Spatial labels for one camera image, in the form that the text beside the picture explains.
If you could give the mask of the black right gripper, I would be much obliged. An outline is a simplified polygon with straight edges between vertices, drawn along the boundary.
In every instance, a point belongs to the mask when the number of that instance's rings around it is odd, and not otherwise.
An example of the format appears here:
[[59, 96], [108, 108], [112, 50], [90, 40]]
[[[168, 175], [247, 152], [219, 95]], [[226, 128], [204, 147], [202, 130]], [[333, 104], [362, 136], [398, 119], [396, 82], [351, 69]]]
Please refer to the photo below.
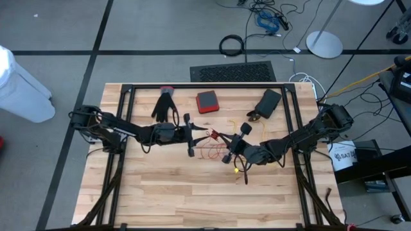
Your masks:
[[226, 144], [226, 148], [229, 150], [228, 154], [226, 154], [222, 158], [222, 162], [224, 164], [229, 164], [232, 159], [232, 155], [238, 156], [243, 155], [247, 161], [250, 163], [255, 163], [255, 161], [251, 160], [252, 156], [257, 153], [257, 146], [252, 146], [251, 144], [247, 143], [243, 140], [245, 134], [225, 134], [219, 133], [219, 136], [222, 138], [224, 143]]

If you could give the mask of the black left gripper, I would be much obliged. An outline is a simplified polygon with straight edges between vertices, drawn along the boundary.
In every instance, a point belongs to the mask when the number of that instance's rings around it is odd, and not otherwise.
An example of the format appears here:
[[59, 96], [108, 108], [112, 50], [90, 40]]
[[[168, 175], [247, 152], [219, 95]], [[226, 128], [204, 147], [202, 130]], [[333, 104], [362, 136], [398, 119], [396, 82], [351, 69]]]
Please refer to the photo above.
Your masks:
[[175, 126], [172, 123], [163, 123], [155, 125], [153, 129], [153, 137], [156, 144], [163, 146], [169, 144], [187, 143], [188, 148], [192, 148], [195, 144], [211, 138], [210, 135], [193, 139], [192, 130], [208, 130], [190, 123], [190, 115], [183, 116], [185, 125]]

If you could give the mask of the red box with dark lid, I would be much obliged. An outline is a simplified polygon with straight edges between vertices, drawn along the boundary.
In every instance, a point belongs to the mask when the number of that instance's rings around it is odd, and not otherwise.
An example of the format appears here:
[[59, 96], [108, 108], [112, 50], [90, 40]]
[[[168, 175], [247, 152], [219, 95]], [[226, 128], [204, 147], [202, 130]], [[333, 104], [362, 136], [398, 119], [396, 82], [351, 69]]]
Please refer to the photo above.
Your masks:
[[215, 91], [199, 92], [196, 96], [197, 107], [200, 114], [215, 112], [220, 109]]

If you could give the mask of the black glove with red cuff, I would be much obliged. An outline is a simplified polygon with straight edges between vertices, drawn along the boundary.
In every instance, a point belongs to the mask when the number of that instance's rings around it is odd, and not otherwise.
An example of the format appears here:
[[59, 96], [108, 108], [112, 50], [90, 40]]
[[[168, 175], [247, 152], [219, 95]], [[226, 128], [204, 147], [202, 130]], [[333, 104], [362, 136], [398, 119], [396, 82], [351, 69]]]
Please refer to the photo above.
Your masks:
[[157, 122], [163, 123], [168, 121], [169, 109], [172, 109], [173, 118], [175, 118], [175, 114], [178, 113], [178, 110], [172, 100], [174, 88], [171, 86], [163, 86], [160, 88], [160, 92], [161, 95], [157, 100], [154, 110], [152, 112], [152, 118], [156, 118]]

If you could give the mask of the black pouch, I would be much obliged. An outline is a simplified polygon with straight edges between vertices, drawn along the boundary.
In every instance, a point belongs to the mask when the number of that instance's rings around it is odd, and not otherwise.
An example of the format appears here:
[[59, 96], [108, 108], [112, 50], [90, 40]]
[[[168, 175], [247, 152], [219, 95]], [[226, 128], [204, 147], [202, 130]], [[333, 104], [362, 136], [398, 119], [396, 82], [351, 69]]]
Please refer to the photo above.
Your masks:
[[279, 93], [271, 89], [267, 89], [264, 92], [263, 97], [260, 99], [259, 103], [254, 108], [257, 117], [268, 119], [277, 107], [281, 98], [282, 95], [280, 95]]

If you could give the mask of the black floor vent grate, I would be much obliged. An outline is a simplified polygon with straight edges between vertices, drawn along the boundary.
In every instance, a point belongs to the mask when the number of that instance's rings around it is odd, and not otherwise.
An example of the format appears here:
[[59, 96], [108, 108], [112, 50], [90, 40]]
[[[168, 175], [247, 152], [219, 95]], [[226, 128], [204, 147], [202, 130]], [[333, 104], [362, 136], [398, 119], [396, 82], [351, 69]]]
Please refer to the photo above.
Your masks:
[[276, 82], [271, 61], [189, 68], [191, 82]]

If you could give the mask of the black power strip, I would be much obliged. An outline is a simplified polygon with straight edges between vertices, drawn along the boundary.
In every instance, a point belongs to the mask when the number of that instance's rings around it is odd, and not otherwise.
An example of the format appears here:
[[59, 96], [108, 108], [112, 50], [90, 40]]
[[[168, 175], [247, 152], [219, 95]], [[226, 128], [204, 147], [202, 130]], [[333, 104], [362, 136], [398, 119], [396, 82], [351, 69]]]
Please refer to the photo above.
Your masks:
[[285, 31], [290, 29], [289, 22], [287, 21], [286, 17], [282, 13], [276, 13], [275, 16], [278, 18], [280, 25], [283, 27]]

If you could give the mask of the silver lamp stand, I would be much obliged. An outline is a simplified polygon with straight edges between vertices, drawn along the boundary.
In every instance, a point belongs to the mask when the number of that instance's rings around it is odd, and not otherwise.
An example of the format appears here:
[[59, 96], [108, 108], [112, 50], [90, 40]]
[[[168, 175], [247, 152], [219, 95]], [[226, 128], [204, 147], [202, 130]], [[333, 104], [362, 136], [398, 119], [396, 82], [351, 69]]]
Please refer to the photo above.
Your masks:
[[338, 0], [321, 29], [310, 33], [306, 38], [306, 47], [319, 58], [333, 59], [342, 54], [344, 47], [341, 40], [336, 35], [326, 31], [326, 28], [343, 1], [362, 6], [375, 6], [384, 2], [384, 0]]

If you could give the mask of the small black box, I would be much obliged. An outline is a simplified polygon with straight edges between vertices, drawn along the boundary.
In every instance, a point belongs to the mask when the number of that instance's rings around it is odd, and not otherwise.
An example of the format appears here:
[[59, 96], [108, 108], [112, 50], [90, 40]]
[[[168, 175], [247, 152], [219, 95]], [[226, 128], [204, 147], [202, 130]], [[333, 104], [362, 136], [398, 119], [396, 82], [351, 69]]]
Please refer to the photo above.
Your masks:
[[354, 142], [356, 159], [358, 163], [372, 160], [382, 156], [380, 147], [375, 139]]

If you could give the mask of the black side desk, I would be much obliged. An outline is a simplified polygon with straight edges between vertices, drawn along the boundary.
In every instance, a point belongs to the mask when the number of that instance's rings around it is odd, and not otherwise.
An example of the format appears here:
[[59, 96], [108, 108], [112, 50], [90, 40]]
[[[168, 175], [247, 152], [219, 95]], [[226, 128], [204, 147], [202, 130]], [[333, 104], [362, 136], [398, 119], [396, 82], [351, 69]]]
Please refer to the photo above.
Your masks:
[[[409, 135], [411, 135], [411, 104], [402, 101], [394, 94], [394, 71], [385, 71], [380, 74], [382, 88], [387, 93], [394, 109]], [[345, 183], [363, 178], [368, 180], [384, 180], [391, 191], [405, 221], [411, 221], [411, 210], [407, 207], [395, 178], [411, 176], [411, 144], [396, 151], [392, 151], [378, 158], [354, 164], [335, 173], [338, 183]]]

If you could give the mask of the white trash bin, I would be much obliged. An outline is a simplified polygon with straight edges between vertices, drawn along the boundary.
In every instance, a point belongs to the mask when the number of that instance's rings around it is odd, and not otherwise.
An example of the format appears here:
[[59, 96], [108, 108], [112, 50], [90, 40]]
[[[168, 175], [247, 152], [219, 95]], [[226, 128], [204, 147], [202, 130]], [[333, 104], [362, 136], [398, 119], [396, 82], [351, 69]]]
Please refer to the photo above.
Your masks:
[[0, 109], [33, 123], [55, 116], [52, 93], [0, 46]]

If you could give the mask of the black desk device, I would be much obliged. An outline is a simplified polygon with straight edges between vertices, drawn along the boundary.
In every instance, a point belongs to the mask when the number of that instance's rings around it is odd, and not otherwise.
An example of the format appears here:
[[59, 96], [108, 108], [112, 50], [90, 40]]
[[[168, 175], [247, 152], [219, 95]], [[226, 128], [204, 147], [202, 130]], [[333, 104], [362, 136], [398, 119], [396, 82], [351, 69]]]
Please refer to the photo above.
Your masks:
[[398, 99], [411, 104], [411, 60], [397, 56], [394, 63], [394, 94]]

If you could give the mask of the cart with black casters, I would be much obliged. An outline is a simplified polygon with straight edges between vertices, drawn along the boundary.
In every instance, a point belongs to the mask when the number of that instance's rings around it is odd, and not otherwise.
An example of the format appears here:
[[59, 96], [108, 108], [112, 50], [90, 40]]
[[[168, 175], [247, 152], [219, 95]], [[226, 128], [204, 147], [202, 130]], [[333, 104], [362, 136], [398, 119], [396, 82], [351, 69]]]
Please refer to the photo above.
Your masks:
[[397, 45], [408, 41], [411, 32], [411, 6], [396, 21], [395, 25], [387, 32], [386, 39], [390, 39]]

